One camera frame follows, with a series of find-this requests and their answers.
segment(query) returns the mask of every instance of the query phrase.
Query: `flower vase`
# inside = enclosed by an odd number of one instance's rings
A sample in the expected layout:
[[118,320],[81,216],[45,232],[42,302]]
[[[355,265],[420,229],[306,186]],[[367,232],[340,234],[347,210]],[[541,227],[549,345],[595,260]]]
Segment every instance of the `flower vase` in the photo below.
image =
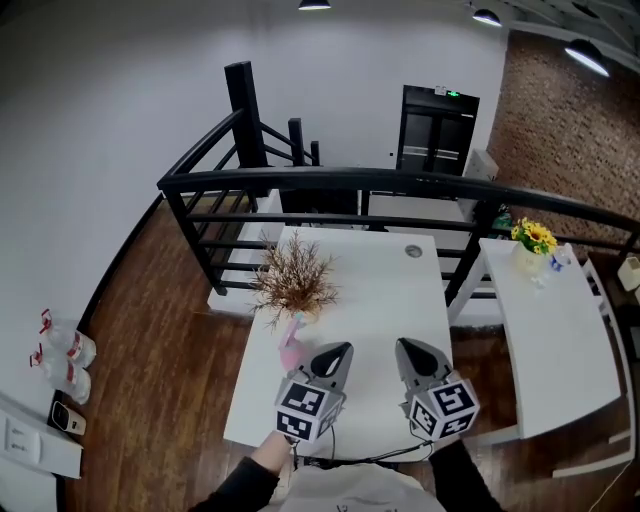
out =
[[534,278],[544,266],[544,254],[536,254],[528,250],[522,242],[518,242],[511,253],[515,267],[524,275]]

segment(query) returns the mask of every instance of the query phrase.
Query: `dried plant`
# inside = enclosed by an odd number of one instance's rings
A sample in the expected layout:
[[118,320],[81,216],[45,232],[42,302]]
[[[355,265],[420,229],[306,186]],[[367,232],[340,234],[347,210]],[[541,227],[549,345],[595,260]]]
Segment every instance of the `dried plant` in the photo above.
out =
[[252,281],[257,301],[253,310],[272,309],[269,322],[275,328],[283,313],[293,316],[297,312],[318,314],[327,304],[335,304],[336,288],[327,282],[335,258],[318,259],[318,244],[302,242],[297,231],[286,247],[267,242],[264,260]]

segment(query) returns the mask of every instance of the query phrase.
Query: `small device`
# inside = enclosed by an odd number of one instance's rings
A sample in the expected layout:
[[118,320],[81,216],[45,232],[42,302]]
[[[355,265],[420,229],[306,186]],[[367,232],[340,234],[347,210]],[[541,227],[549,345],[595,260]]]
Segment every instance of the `small device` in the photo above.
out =
[[638,258],[633,256],[622,262],[618,269],[618,279],[620,279],[625,291],[628,292],[640,286],[640,261]]
[[396,342],[396,361],[405,383],[400,404],[418,436],[437,441],[469,430],[480,405],[469,380],[453,380],[447,356],[427,343],[410,338]]
[[82,436],[87,428],[87,421],[82,416],[58,401],[53,403],[51,419],[60,430],[71,434]]
[[353,345],[323,345],[282,379],[276,400],[276,430],[313,443],[335,423],[346,400]]

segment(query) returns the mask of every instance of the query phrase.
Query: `white shirt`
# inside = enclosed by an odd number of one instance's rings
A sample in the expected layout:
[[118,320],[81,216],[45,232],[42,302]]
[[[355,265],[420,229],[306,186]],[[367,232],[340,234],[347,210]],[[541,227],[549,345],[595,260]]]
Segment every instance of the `white shirt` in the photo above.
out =
[[296,471],[289,494],[265,512],[445,512],[420,483],[389,469],[366,464]]

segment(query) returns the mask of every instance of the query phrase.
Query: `person's arm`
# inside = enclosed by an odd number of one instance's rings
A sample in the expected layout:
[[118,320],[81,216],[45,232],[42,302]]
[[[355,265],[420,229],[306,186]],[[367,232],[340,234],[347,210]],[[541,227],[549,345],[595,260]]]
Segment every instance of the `person's arm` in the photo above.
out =
[[491,496],[482,476],[458,436],[436,443],[429,458],[436,481],[436,498],[447,512],[504,512]]
[[291,445],[272,432],[258,449],[240,461],[216,492],[191,512],[242,510],[254,512],[266,507],[278,485],[278,475],[289,458]]

